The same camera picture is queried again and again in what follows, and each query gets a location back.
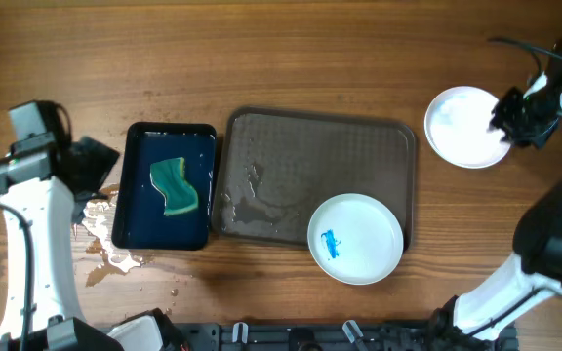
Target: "blue object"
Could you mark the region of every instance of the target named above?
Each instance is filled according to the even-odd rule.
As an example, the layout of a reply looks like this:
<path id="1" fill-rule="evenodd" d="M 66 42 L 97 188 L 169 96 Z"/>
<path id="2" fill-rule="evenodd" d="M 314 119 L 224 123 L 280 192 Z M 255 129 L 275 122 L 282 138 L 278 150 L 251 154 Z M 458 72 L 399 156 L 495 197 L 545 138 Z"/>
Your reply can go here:
<path id="1" fill-rule="evenodd" d="M 340 255 L 340 253 L 338 252 L 338 245 L 340 244 L 340 242 L 337 241 L 336 237 L 333 235 L 333 230 L 327 230 L 327 232 L 322 234 L 320 238 L 323 239 L 324 244 L 327 246 L 329 254 L 331 254 L 331 258 L 335 258 Z"/>
<path id="2" fill-rule="evenodd" d="M 137 122 L 127 133 L 123 174 L 112 229 L 122 249 L 199 250 L 208 240 L 216 130 L 210 125 Z M 151 184 L 150 168 L 182 157 L 185 179 L 198 208 L 164 215 L 164 197 Z"/>

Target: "plate rim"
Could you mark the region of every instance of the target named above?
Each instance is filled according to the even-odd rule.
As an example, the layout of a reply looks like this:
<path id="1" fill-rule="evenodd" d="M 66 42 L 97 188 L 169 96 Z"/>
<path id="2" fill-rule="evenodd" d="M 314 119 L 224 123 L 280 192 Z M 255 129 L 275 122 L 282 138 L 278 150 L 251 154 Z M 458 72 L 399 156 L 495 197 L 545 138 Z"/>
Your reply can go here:
<path id="1" fill-rule="evenodd" d="M 316 255 L 314 253 L 315 249 L 312 248 L 312 245 L 311 245 L 312 240 L 310 239 L 311 238 L 310 233 L 311 233 L 311 230 L 312 230 L 312 226 L 314 225 L 314 219 L 316 218 L 318 213 L 324 211 L 323 209 L 326 206 L 330 205 L 331 203 L 340 202 L 340 201 L 344 201 L 344 200 L 348 200 L 348 199 L 361 200 L 361 201 L 369 200 L 372 203 L 372 204 L 369 204 L 370 206 L 378 205 L 378 207 L 379 207 L 378 210 L 380 212 L 382 212 L 389 219 L 388 222 L 390 224 L 390 227 L 392 228 L 392 232 L 393 232 L 393 235 L 394 235 L 394 246 L 395 246 L 394 254 L 395 254 L 395 258 L 392 260 L 392 262 L 394 262 L 393 266 L 391 267 L 390 270 L 385 271 L 384 274 L 382 274 L 379 277 L 375 278 L 374 280 L 366 282 L 366 283 L 348 282 L 348 281 L 343 280 L 339 277 L 336 277 L 334 274 L 329 272 L 329 270 L 327 268 L 325 268 L 323 266 L 323 264 L 320 264 L 320 262 L 318 261 L 318 259 L 316 258 Z M 316 211 L 313 212 L 313 214 L 311 215 L 311 218 L 309 219 L 309 225 L 307 226 L 307 245 L 309 246 L 309 252 L 311 253 L 311 257 L 313 257 L 313 260 L 320 267 L 320 269 L 322 269 L 330 277 L 332 277 L 332 278 L 334 278 L 334 279 L 336 279 L 336 280 L 338 280 L 342 283 L 345 283 L 345 284 L 363 286 L 363 285 L 374 284 L 376 282 L 379 282 L 379 281 L 387 278 L 394 271 L 394 269 L 396 269 L 396 267 L 400 263 L 400 259 L 402 258 L 402 253 L 403 253 L 403 248 L 404 248 L 404 235 L 402 233 L 402 227 L 400 226 L 400 223 L 398 222 L 398 219 L 396 219 L 396 216 L 381 201 L 379 201 L 379 200 L 377 200 L 377 199 L 375 199 L 371 196 L 364 195 L 364 194 L 345 193 L 345 194 L 336 195 L 336 196 L 334 196 L 330 199 L 327 199 L 322 204 L 320 204 L 320 206 L 318 206 Z"/>
<path id="2" fill-rule="evenodd" d="M 443 97 L 446 97 L 446 96 L 454 96 L 454 95 L 459 94 L 461 92 L 474 92 L 476 94 L 484 94 L 484 95 L 487 95 L 487 96 L 490 96 L 490 97 L 494 98 L 496 100 L 496 103 L 498 103 L 498 101 L 499 101 L 499 99 L 496 96 L 487 92 L 486 90 L 483 90 L 483 89 L 477 88 L 477 87 L 471 87 L 471 86 L 456 86 L 456 87 L 446 89 L 445 91 L 439 93 L 430 102 L 430 104 L 428 105 L 428 108 L 426 109 L 426 112 L 424 113 L 424 134 L 426 135 L 426 139 L 428 140 L 428 144 L 430 145 L 430 147 L 433 149 L 433 151 L 435 151 L 435 153 L 439 157 L 441 157 L 442 159 L 446 160 L 448 163 L 453 164 L 455 166 L 459 166 L 459 167 L 470 169 L 470 170 L 479 170 L 479 169 L 484 169 L 484 168 L 494 166 L 498 162 L 500 162 L 502 159 L 504 159 L 504 157 L 506 157 L 506 155 L 508 154 L 508 151 L 510 150 L 510 145 L 504 150 L 503 155 L 501 155 L 500 157 L 498 157 L 495 160 L 492 160 L 490 162 L 485 162 L 485 163 L 466 164 L 466 163 L 454 161 L 453 159 L 447 157 L 443 152 L 441 152 L 439 150 L 437 145 L 433 142 L 432 133 L 430 132 L 429 127 L 428 127 L 429 113 L 435 109 L 435 105 L 436 105 L 438 100 L 441 100 Z"/>

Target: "white plate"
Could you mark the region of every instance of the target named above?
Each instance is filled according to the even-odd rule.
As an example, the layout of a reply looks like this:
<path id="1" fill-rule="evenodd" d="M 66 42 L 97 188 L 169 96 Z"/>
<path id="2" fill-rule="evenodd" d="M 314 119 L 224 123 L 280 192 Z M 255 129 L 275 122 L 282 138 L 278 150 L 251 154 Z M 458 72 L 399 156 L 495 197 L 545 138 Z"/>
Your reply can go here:
<path id="1" fill-rule="evenodd" d="M 307 243 L 327 274 L 344 283 L 366 285 L 385 278 L 398 265 L 403 236 L 384 204 L 365 195 L 343 194 L 315 211 Z"/>
<path id="2" fill-rule="evenodd" d="M 489 132 L 493 95 L 474 87 L 455 87 L 438 95 L 426 110 L 424 131 L 430 146 L 444 160 L 469 169 L 492 166 L 510 144 L 501 142 L 504 132 Z"/>

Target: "green sponge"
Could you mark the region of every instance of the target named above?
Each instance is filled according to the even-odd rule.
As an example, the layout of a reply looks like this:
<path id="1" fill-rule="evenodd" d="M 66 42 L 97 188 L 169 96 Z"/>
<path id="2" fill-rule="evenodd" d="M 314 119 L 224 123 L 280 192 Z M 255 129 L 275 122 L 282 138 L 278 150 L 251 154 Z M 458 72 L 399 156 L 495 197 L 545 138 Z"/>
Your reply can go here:
<path id="1" fill-rule="evenodd" d="M 151 184 L 164 196 L 164 215 L 179 215 L 199 207 L 196 190 L 185 180 L 182 157 L 152 164 Z"/>

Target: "water puddle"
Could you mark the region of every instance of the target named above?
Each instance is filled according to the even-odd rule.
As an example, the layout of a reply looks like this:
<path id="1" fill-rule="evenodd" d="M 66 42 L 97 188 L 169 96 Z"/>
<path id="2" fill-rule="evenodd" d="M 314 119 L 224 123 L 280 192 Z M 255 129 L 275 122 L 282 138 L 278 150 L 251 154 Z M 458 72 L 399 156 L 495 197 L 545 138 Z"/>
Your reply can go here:
<path id="1" fill-rule="evenodd" d="M 118 250 L 112 245 L 111 223 L 116 212 L 118 185 L 111 185 L 101 190 L 108 196 L 105 201 L 90 201 L 84 209 L 86 216 L 82 226 L 96 239 L 86 248 L 87 254 L 99 254 L 103 264 L 99 264 L 88 273 L 86 287 L 93 287 L 109 274 L 126 275 L 136 267 L 142 267 L 152 260 L 150 257 L 133 256 L 128 251 Z M 73 227 L 73 235 L 77 238 L 77 228 Z"/>
<path id="2" fill-rule="evenodd" d="M 300 214 L 296 208 L 300 208 L 304 202 L 309 201 L 312 195 L 305 194 L 304 198 L 291 204 L 273 204 L 266 201 L 265 196 L 261 196 L 265 179 L 264 167 L 253 161 L 243 166 L 242 170 L 243 179 L 246 181 L 238 183 L 230 181 L 230 189 L 226 188 L 221 195 L 225 202 L 223 208 L 225 227 L 222 229 L 224 232 L 264 231 L 268 235 L 278 236 L 280 231 L 283 233 L 285 224 L 300 220 Z M 250 224 L 254 224 L 255 227 L 246 228 L 246 225 Z"/>

